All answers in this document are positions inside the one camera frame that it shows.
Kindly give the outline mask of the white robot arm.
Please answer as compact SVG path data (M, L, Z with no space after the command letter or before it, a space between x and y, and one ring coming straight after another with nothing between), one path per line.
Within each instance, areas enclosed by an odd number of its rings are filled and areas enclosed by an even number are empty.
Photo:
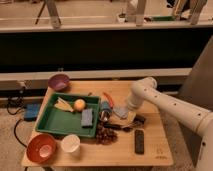
M131 85L126 99L130 110L137 110L143 101L156 105L172 115L202 138L196 171L213 171L213 112L156 90L157 81L146 77Z

